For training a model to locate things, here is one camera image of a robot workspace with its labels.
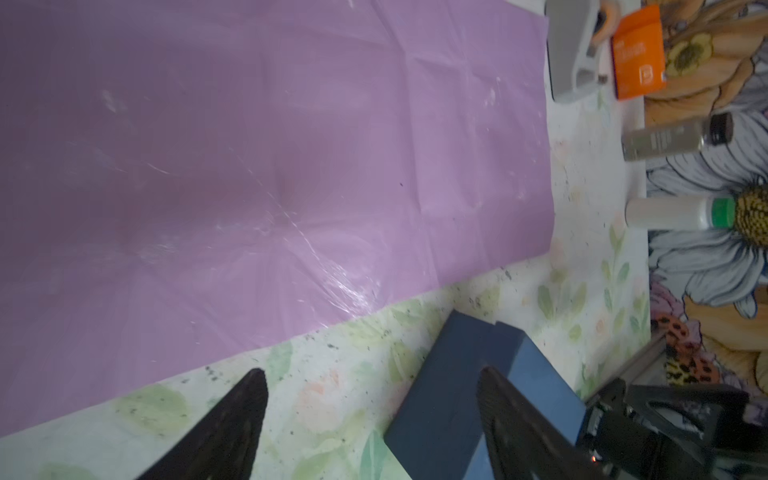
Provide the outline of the clear bottle black cap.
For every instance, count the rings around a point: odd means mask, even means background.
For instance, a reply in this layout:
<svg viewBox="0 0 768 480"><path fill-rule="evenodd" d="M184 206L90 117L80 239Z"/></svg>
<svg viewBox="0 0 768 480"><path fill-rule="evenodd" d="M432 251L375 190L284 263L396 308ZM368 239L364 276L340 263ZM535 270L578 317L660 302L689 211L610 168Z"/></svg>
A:
<svg viewBox="0 0 768 480"><path fill-rule="evenodd" d="M729 112L656 125L625 133L621 139L623 157L625 161L647 161L697 153L728 144L733 131Z"/></svg>

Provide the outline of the purple wrapping paper sheet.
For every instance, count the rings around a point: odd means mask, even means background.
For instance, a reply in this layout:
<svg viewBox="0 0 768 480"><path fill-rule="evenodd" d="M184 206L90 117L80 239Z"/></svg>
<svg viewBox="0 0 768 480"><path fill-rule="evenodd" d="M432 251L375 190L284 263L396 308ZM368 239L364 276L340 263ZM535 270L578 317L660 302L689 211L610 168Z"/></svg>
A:
<svg viewBox="0 0 768 480"><path fill-rule="evenodd" d="M545 253L506 1L5 1L1 431Z"/></svg>

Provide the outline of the white bottle green cap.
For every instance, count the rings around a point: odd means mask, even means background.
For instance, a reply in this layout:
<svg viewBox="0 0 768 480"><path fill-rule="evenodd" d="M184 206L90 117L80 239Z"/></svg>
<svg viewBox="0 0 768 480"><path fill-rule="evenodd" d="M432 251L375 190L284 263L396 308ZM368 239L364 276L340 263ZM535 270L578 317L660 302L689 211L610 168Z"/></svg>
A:
<svg viewBox="0 0 768 480"><path fill-rule="evenodd" d="M730 229L735 224L732 197L666 196L636 198L625 208L628 227L650 231Z"/></svg>

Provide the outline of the grey tape dispenser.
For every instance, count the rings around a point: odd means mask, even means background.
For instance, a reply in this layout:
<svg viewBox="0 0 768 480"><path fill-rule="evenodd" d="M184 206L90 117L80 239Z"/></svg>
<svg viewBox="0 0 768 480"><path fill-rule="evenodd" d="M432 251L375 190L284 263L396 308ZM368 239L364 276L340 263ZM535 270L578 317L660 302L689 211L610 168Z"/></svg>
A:
<svg viewBox="0 0 768 480"><path fill-rule="evenodd" d="M597 0L548 0L547 54L552 98L570 104L595 93L601 86L600 45L592 39L601 18Z"/></svg>

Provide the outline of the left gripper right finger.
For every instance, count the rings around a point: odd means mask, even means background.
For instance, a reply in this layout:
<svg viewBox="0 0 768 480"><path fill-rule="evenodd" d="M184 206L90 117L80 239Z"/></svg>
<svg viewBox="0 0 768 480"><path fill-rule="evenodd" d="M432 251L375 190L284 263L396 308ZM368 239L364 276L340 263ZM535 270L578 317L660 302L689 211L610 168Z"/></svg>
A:
<svg viewBox="0 0 768 480"><path fill-rule="evenodd" d="M606 477L496 368L480 371L476 400L496 480Z"/></svg>

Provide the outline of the orange bottle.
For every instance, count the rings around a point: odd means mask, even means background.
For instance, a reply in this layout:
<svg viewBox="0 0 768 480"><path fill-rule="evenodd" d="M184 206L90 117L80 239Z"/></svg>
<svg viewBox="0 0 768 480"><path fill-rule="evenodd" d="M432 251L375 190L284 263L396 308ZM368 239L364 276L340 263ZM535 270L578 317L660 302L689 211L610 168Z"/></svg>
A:
<svg viewBox="0 0 768 480"><path fill-rule="evenodd" d="M611 39L618 100L648 96L665 88L666 60L660 7L624 16Z"/></svg>

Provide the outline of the dark blue gift box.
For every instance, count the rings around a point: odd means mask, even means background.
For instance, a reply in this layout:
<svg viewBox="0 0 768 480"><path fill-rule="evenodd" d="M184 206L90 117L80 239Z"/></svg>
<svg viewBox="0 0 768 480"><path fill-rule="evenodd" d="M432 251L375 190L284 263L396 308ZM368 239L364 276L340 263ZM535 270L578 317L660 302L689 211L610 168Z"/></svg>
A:
<svg viewBox="0 0 768 480"><path fill-rule="evenodd" d="M476 400L487 365L576 441L586 407L530 337L511 325L453 311L384 434L411 478L492 478Z"/></svg>

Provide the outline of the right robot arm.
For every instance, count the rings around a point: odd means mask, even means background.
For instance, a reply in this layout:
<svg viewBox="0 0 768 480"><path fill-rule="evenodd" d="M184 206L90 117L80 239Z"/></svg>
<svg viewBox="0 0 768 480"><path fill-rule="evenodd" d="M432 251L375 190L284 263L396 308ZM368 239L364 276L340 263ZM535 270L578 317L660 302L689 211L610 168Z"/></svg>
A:
<svg viewBox="0 0 768 480"><path fill-rule="evenodd" d="M576 445L611 479L764 479L767 428L730 385L672 386L661 335L586 402Z"/></svg>

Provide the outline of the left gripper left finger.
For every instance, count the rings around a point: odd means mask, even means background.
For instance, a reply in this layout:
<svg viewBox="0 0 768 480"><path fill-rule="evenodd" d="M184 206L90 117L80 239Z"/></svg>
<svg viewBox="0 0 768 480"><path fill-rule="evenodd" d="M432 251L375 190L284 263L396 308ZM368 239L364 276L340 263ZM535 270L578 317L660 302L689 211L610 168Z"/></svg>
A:
<svg viewBox="0 0 768 480"><path fill-rule="evenodd" d="M253 368L142 479L251 477L268 405L265 372Z"/></svg>

